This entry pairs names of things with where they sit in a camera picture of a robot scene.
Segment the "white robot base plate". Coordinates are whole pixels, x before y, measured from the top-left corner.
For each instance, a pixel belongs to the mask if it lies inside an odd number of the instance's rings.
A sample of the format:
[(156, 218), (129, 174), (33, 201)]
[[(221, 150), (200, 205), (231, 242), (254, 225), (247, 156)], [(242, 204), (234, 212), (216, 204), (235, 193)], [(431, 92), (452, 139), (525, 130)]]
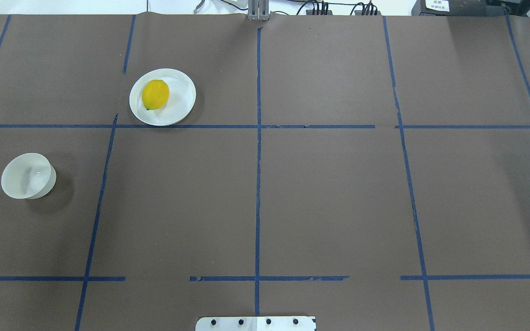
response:
[(311, 316), (246, 316), (204, 317), (196, 331), (316, 331), (316, 318)]

